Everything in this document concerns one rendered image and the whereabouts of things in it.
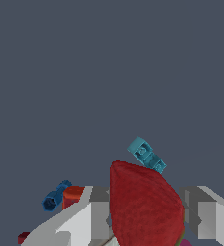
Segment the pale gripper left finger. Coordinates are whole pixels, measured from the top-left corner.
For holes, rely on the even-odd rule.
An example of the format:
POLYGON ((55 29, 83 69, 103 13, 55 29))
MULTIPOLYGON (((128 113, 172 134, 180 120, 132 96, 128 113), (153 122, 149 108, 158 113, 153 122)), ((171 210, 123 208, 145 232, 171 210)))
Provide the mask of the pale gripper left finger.
POLYGON ((109 238, 109 189, 86 186, 78 203, 33 229, 21 246, 89 246, 109 238))

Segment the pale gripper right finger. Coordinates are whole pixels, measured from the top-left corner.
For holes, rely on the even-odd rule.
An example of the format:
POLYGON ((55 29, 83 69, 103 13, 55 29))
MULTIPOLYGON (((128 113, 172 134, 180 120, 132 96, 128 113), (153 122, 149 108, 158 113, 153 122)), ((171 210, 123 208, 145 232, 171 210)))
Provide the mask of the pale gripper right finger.
POLYGON ((198 239, 215 239, 224 246, 224 198, 206 186, 179 188, 185 221, 198 239))

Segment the orange red cylinder block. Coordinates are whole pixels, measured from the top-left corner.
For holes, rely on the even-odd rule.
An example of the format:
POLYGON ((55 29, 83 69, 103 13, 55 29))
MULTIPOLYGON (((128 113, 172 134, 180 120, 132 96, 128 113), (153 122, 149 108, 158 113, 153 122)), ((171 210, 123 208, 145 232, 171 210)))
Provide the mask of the orange red cylinder block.
POLYGON ((78 186, 68 187, 63 192, 62 208, 67 209, 70 206, 72 206, 74 203, 78 203, 83 194, 83 191, 84 189, 82 187, 78 187, 78 186))

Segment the blue toy connector piece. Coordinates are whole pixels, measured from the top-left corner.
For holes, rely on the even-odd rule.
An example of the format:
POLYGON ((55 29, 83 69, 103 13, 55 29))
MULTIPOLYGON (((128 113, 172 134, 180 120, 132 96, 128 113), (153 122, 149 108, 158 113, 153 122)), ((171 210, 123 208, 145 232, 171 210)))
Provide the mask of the blue toy connector piece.
POLYGON ((63 192, 72 186, 72 182, 69 180, 63 180, 60 182, 55 191, 51 191, 42 201, 42 206, 45 211, 53 212, 55 208, 60 204, 63 198, 63 192))

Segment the dark red small block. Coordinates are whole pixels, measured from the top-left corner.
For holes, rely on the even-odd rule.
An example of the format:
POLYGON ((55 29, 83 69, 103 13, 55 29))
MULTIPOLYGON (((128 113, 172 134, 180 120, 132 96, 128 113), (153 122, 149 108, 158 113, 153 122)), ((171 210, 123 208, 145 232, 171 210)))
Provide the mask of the dark red small block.
POLYGON ((19 236, 18 236, 18 243, 19 244, 22 244, 25 240, 26 240, 26 238, 29 236, 29 232, 23 232, 23 233, 21 233, 19 236))

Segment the red strawberry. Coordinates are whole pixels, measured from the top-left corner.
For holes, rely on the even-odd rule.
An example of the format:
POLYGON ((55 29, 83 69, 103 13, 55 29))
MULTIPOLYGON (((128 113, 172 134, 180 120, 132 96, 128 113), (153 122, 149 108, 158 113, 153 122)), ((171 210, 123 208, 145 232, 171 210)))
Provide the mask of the red strawberry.
POLYGON ((185 210, 158 172, 125 161, 110 167, 110 213, 120 246, 179 246, 185 210))

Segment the teal toy brick piece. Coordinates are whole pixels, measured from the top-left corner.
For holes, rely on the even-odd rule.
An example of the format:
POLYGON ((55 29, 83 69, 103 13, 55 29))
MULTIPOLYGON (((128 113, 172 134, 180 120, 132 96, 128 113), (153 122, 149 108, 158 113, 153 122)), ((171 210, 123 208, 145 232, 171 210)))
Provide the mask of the teal toy brick piece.
POLYGON ((160 174, 166 168, 164 161, 153 152, 151 146, 141 137, 137 137, 127 150, 146 168, 153 169, 160 174))

